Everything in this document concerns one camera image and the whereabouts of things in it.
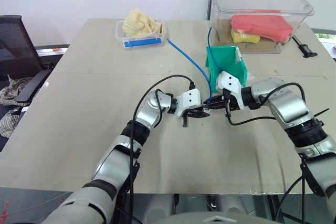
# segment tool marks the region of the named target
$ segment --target mesh chair back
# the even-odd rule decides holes
[[[44,67],[21,16],[0,16],[0,81],[33,77]]]

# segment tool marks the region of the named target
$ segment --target red sponge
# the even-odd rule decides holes
[[[255,34],[275,42],[285,41],[293,28],[277,15],[234,15],[232,27],[241,33]]]

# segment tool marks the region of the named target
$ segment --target black office chair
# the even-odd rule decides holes
[[[0,90],[12,79],[33,77],[16,98],[18,103],[31,103],[54,65],[43,64],[19,15],[0,16]],[[16,106],[0,105],[0,119]],[[0,135],[0,152],[8,139]]]

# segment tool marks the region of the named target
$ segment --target plaid cloth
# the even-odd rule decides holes
[[[31,79],[32,78],[21,78],[13,80],[8,76],[9,86],[0,91],[0,105],[16,105],[22,107],[29,105],[29,103],[17,103],[15,99]],[[15,114],[14,111],[8,111],[0,120],[0,135],[9,138],[14,132],[18,120],[19,115]]]

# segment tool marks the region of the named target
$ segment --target small plastic tray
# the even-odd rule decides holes
[[[247,68],[240,55],[240,51],[237,46],[216,46],[211,47],[211,52],[221,68],[219,70],[213,58],[210,55],[209,47],[206,47],[207,55],[205,66],[208,68],[211,88],[213,92],[216,90],[216,79],[222,71],[226,71],[238,78],[240,84],[245,87],[247,81]]]
[[[159,45],[164,42],[167,28],[165,24],[161,21],[162,32],[161,33],[151,33],[142,37],[128,36],[122,29],[124,21],[119,21],[115,25],[115,38],[120,41],[124,48],[132,48],[138,46],[148,46],[148,45]]]

